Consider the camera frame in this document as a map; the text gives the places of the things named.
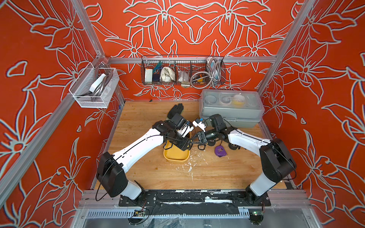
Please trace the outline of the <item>purple tape measure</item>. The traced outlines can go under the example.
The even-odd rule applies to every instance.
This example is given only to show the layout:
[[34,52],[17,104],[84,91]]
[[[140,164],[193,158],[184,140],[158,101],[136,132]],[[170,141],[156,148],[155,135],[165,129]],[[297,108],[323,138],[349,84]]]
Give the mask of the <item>purple tape measure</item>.
[[217,157],[224,157],[227,155],[227,152],[225,151],[224,147],[222,145],[218,145],[214,149],[214,153]]

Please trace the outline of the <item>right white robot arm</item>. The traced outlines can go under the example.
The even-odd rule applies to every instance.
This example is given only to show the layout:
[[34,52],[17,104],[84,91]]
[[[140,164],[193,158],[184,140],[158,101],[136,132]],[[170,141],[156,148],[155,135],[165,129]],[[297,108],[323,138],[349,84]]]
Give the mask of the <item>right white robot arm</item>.
[[291,172],[296,172],[297,165],[285,143],[280,139],[264,139],[247,134],[232,126],[219,114],[210,116],[211,130],[205,130],[205,120],[193,121],[195,127],[202,129],[198,132],[201,145],[208,145],[217,139],[227,142],[232,150],[244,148],[260,157],[262,172],[260,176],[245,189],[244,200],[254,205],[281,182]]

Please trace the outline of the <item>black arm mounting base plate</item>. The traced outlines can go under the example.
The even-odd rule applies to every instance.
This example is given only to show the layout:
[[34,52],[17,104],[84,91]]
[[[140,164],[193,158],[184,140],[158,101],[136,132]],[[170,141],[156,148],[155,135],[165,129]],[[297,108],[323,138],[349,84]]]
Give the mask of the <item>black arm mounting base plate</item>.
[[146,190],[137,200],[121,196],[120,207],[147,206],[165,204],[232,204],[236,207],[269,207],[271,202],[267,193],[260,197],[246,197],[245,190]]

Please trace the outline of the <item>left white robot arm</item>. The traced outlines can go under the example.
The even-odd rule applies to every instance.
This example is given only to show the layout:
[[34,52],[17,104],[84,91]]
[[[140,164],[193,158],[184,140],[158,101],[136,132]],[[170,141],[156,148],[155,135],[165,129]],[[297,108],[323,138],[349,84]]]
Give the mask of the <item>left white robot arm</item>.
[[151,150],[169,141],[182,151],[191,148],[190,132],[194,130],[192,123],[175,114],[172,119],[156,122],[142,137],[126,148],[110,154],[101,155],[96,178],[107,195],[122,195],[131,200],[143,194],[142,187],[130,181],[126,173],[132,166]]

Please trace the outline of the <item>yellow plastic storage tray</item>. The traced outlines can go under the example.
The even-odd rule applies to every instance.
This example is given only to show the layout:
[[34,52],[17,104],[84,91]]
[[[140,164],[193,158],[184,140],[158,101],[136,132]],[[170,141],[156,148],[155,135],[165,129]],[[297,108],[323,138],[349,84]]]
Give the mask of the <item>yellow plastic storage tray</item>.
[[165,137],[164,137],[164,145],[163,145],[163,155],[165,159],[174,162],[184,162],[190,156],[190,150],[182,151],[177,147],[173,147],[170,150],[165,149]]

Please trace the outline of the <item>black yellow tape measure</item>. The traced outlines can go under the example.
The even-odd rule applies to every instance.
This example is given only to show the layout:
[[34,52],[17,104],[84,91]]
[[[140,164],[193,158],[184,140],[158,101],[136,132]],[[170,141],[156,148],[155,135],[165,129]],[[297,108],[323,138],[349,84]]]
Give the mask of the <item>black yellow tape measure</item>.
[[236,144],[228,143],[228,146],[231,150],[239,150],[241,147]]

